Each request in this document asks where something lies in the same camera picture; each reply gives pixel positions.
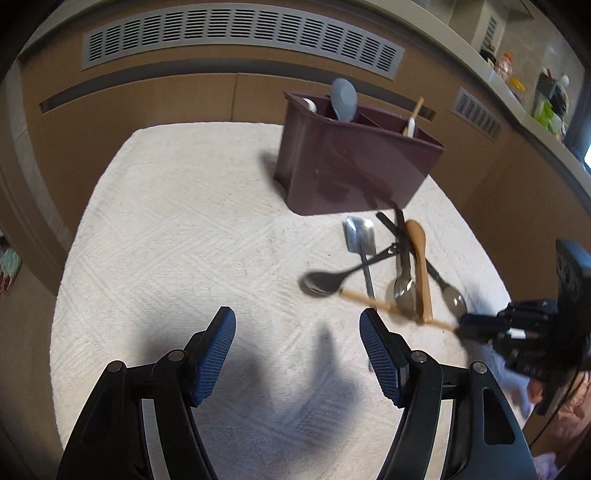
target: kitchen counter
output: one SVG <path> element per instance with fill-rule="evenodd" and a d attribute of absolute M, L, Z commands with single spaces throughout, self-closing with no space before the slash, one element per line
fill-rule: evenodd
<path fill-rule="evenodd" d="M 478 52 L 448 25 L 411 0 L 342 1 L 363 7 L 389 20 L 403 24 L 457 60 L 496 96 L 502 109 L 529 134 L 530 139 L 539 142 L 538 147 L 545 150 L 545 157 L 555 163 L 554 167 L 557 167 L 561 174 L 564 174 L 565 171 L 570 174 L 576 183 L 580 185 L 581 190 L 586 193 L 586 196 L 591 198 L 591 175 L 586 171 L 585 167 L 562 143 L 558 142 L 525 111 L 513 96 L 509 87 L 483 61 Z M 24 50 L 70 19 L 76 18 L 86 11 L 96 9 L 100 4 L 107 3 L 113 3 L 113 0 L 66 0 L 37 29 L 27 45 L 25 45 Z"/>

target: cable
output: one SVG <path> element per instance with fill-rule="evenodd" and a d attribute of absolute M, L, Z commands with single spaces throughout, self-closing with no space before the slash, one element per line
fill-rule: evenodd
<path fill-rule="evenodd" d="M 555 416 L 558 415 L 558 411 L 564 406 L 564 404 L 566 403 L 566 399 L 569 396 L 571 390 L 573 389 L 574 386 L 574 381 L 577 380 L 577 376 L 580 373 L 580 369 L 577 368 L 577 371 L 575 372 L 575 374 L 573 375 L 573 379 L 570 381 L 570 385 L 569 387 L 566 389 L 566 392 L 564 393 L 562 400 L 560 400 L 560 403 L 558 404 L 558 406 L 556 407 L 556 409 L 552 412 L 552 415 L 550 415 L 550 418 L 548 419 L 548 421 L 546 422 L 546 425 L 544 425 L 542 427 L 542 429 L 540 430 L 540 432 L 538 433 L 538 435 L 536 435 L 536 437 L 531 441 L 531 443 L 528 445 L 528 447 L 531 450 L 532 445 L 538 441 L 538 439 L 542 436 L 542 434 L 546 431 L 546 428 L 548 427 L 548 425 L 550 425 L 550 423 L 552 422 L 552 420 L 554 420 Z"/>

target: wooden spoon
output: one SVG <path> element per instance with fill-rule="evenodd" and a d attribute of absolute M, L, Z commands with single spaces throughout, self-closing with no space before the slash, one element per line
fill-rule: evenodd
<path fill-rule="evenodd" d="M 421 305 L 418 305 L 417 312 L 422 316 L 425 323 L 433 320 L 433 307 L 431 305 L 431 291 L 429 290 L 429 275 L 427 273 L 427 260 L 425 257 L 425 230 L 415 220 L 406 222 L 408 236 L 413 243 L 417 267 L 417 298 Z"/>

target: blue gripper pad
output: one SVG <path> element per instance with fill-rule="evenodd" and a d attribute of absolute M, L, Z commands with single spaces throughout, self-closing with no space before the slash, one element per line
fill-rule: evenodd
<path fill-rule="evenodd" d="M 217 328 L 210 332 L 209 329 L 214 326 L 214 323 L 218 324 Z M 235 333 L 236 316 L 232 309 L 227 309 L 220 320 L 213 319 L 212 325 L 207 329 L 202 341 L 209 340 L 209 344 L 204 346 L 205 352 L 196 367 L 195 388 L 191 392 L 191 398 L 195 405 L 198 406 L 212 394 Z"/>
<path fill-rule="evenodd" d="M 367 312 L 363 312 L 359 317 L 359 333 L 365 351 L 368 353 L 369 361 L 374 368 L 375 376 L 378 378 L 379 386 L 382 388 L 382 393 L 386 398 L 392 400 L 394 405 L 399 406 L 402 401 L 402 391 L 398 368 Z"/>

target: robotic hand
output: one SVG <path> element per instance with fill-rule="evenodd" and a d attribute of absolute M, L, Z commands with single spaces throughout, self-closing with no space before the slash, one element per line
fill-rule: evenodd
<path fill-rule="evenodd" d="M 558 301 L 510 303 L 496 317 L 466 314 L 460 338 L 492 345 L 505 367 L 545 385 L 538 414 L 554 410 L 577 371 L 591 370 L 591 255 L 556 240 Z"/>
<path fill-rule="evenodd" d="M 438 364 L 411 351 L 374 309 L 359 330 L 384 395 L 403 408 L 378 480 L 423 480 L 431 458 L 442 400 L 453 416 L 441 480 L 536 480 L 519 424 L 487 366 Z M 217 480 L 191 408 L 213 391 L 236 331 L 234 312 L 222 307 L 205 332 L 155 364 L 103 371 L 76 422 L 57 480 L 153 480 L 142 399 L 154 400 L 158 434 L 171 480 Z"/>

